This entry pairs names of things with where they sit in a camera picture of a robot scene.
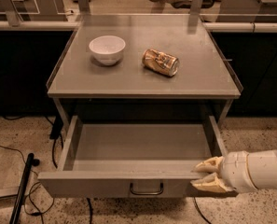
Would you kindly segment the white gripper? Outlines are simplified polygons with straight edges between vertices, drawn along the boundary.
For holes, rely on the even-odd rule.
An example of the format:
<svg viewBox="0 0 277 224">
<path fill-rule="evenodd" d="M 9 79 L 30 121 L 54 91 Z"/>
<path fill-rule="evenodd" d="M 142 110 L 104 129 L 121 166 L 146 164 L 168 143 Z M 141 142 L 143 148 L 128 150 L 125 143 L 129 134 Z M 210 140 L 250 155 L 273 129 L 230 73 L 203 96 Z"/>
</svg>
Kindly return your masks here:
<svg viewBox="0 0 277 224">
<path fill-rule="evenodd" d="M 213 193 L 256 191 L 248 170 L 248 155 L 246 151 L 230 152 L 225 158 L 212 157 L 198 163 L 193 168 L 194 172 L 212 174 L 192 180 L 191 185 L 198 190 Z"/>
</svg>

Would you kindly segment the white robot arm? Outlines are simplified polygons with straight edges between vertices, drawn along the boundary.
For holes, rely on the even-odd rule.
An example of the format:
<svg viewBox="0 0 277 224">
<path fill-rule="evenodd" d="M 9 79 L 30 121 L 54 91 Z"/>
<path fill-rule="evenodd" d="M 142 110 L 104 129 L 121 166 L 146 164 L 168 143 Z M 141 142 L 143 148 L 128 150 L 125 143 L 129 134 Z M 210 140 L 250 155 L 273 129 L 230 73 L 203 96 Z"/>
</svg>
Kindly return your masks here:
<svg viewBox="0 0 277 224">
<path fill-rule="evenodd" d="M 277 189 L 277 149 L 230 152 L 200 162 L 194 171 L 207 173 L 204 178 L 191 181 L 194 188 L 202 191 L 246 193 Z"/>
</svg>

